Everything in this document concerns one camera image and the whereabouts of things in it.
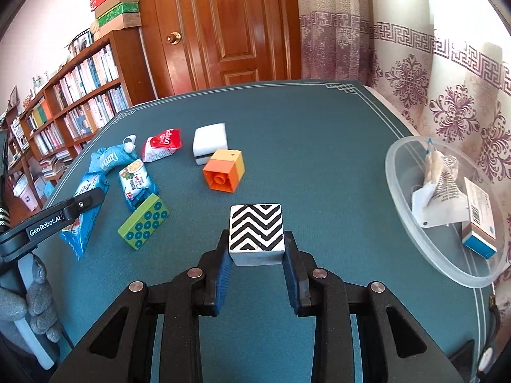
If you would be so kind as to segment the grey gloved left hand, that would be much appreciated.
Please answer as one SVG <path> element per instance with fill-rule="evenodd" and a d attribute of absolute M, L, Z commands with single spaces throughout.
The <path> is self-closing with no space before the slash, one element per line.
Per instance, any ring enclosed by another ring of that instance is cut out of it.
<path fill-rule="evenodd" d="M 59 322 L 52 288 L 47 280 L 47 269 L 44 263 L 34 256 L 32 264 L 33 283 L 27 289 L 25 297 L 12 291 L 1 289 L 1 324 L 31 316 L 30 328 L 35 334 L 45 334 L 53 343 L 62 337 L 62 326 Z"/>

